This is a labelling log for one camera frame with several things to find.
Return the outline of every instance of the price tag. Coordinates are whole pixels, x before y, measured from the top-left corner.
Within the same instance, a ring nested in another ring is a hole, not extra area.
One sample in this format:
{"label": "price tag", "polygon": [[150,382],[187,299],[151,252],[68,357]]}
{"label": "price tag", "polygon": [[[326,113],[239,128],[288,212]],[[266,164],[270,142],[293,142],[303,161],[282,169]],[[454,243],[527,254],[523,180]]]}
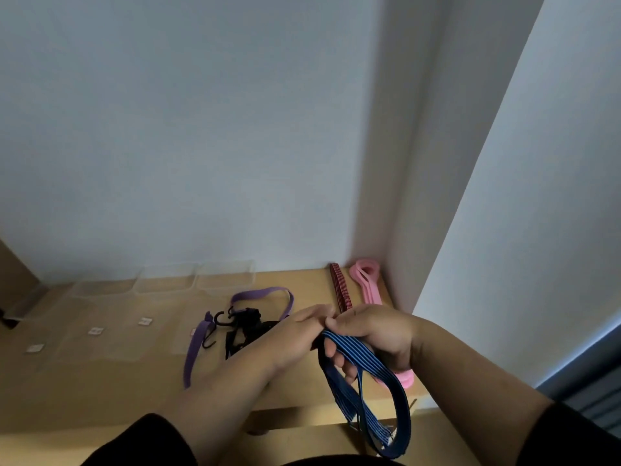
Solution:
{"label": "price tag", "polygon": [[92,335],[94,337],[97,337],[99,335],[101,335],[101,332],[104,331],[104,327],[92,327],[89,331],[88,334]]}
{"label": "price tag", "polygon": [[43,350],[43,347],[45,346],[45,344],[36,344],[36,345],[31,345],[26,349],[26,353],[38,353],[41,350]]}

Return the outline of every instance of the blue striped strap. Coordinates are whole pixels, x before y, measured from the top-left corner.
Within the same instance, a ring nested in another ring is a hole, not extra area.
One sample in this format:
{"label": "blue striped strap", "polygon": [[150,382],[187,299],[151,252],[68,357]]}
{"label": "blue striped strap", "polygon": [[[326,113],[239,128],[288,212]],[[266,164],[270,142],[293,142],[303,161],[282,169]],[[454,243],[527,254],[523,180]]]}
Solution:
{"label": "blue striped strap", "polygon": [[[379,361],[373,352],[356,337],[337,335],[330,330],[324,330],[321,335],[329,338],[336,345],[347,361],[358,368],[358,394],[343,376],[338,372],[332,360],[325,355],[323,343],[317,344],[319,365],[328,381],[341,412],[352,423],[358,418],[358,427],[362,431],[367,443],[381,456],[395,459],[406,452],[412,433],[410,406],[408,396],[394,373]],[[390,430],[380,423],[363,400],[362,374],[368,372],[384,382],[394,402],[397,414],[397,432],[392,438]]]}

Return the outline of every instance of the dark red strap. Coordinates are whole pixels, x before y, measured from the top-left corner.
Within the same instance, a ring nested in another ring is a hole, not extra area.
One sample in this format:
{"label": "dark red strap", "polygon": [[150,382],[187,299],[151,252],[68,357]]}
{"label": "dark red strap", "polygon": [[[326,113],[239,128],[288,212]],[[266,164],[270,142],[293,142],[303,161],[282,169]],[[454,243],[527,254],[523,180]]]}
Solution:
{"label": "dark red strap", "polygon": [[341,272],[341,267],[338,263],[330,264],[330,275],[332,276],[334,291],[337,293],[338,308],[344,313],[347,309],[351,309],[353,305],[347,291],[345,277],[343,277],[343,272]]}

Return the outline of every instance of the purple strap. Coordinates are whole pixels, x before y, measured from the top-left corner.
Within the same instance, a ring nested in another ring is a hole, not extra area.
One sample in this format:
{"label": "purple strap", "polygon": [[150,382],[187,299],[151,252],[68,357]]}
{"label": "purple strap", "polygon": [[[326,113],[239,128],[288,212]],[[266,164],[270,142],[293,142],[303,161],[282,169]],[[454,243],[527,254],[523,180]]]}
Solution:
{"label": "purple strap", "polygon": [[[251,289],[250,291],[242,291],[241,293],[234,294],[231,297],[230,306],[238,301],[246,301],[247,299],[260,299],[262,297],[267,296],[274,291],[287,291],[289,293],[289,304],[285,307],[284,312],[281,314],[280,319],[278,321],[282,321],[285,317],[291,313],[291,309],[293,308],[293,293],[282,286],[272,286],[271,288],[265,289]],[[215,322],[213,321],[213,316],[210,312],[205,314],[205,320],[200,321],[198,326],[196,326],[196,330],[194,331],[194,335],[192,336],[192,340],[190,341],[190,347],[188,348],[188,354],[186,355],[186,362],[183,365],[183,386],[185,389],[190,387],[190,379],[192,376],[192,368],[194,367],[194,362],[196,361],[196,357],[198,356],[198,352],[201,349],[202,343],[205,339],[205,335],[209,330],[215,329]]]}
{"label": "purple strap", "polygon": [[186,362],[183,365],[183,387],[188,389],[190,387],[190,378],[192,377],[192,368],[194,368],[194,362],[198,356],[198,352],[201,349],[205,335],[208,330],[215,329],[215,322],[210,312],[205,314],[205,319],[200,321],[194,329],[194,335],[190,340],[190,347],[188,348],[188,354],[186,356]]}

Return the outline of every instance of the wooden table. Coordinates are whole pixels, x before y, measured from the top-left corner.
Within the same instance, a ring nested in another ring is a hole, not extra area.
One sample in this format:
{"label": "wooden table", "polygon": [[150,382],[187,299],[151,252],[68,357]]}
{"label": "wooden table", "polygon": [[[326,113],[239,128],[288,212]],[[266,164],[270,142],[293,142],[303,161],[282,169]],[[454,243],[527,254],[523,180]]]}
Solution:
{"label": "wooden table", "polygon": [[[343,273],[352,303],[361,303],[360,287],[351,280],[347,271]],[[296,298],[294,311],[318,303],[332,303],[338,307],[327,269],[258,273],[255,288],[268,286],[289,288]],[[379,290],[384,303],[392,307],[382,281],[379,282]],[[64,291],[66,288],[53,289],[35,310],[45,313]],[[201,298],[204,297],[204,304],[212,311],[225,311],[228,306],[228,297],[213,298],[198,292],[178,297],[180,305],[188,298],[192,304],[201,305]],[[276,320],[286,303],[286,294],[278,292],[252,301],[250,305],[259,308],[263,320]],[[70,313],[71,308],[68,307],[67,314]],[[0,399],[0,448],[6,445],[3,437],[6,439],[15,434],[24,438],[23,435],[87,428],[90,442],[92,438],[100,438],[98,432],[101,432],[103,443],[109,439],[111,432],[118,431],[114,426],[132,423],[182,391],[184,357],[170,353],[180,317],[181,313],[169,322],[155,346],[139,362],[96,360],[82,365],[50,363],[28,382],[6,390]],[[58,324],[66,323],[62,317],[54,320]],[[11,332],[0,334],[0,357],[4,347],[15,342],[23,330],[20,324]],[[219,329],[217,343],[198,357],[192,377],[209,373],[223,362],[224,336],[225,330]],[[11,376],[11,373],[3,372],[1,375]],[[394,418],[390,393],[368,375],[363,377],[363,385],[365,401],[375,415],[379,419]],[[418,380],[407,393],[410,404],[427,394]],[[297,365],[268,385],[254,406],[245,428],[279,429],[343,422],[343,415],[317,363],[317,354],[309,352]]]}

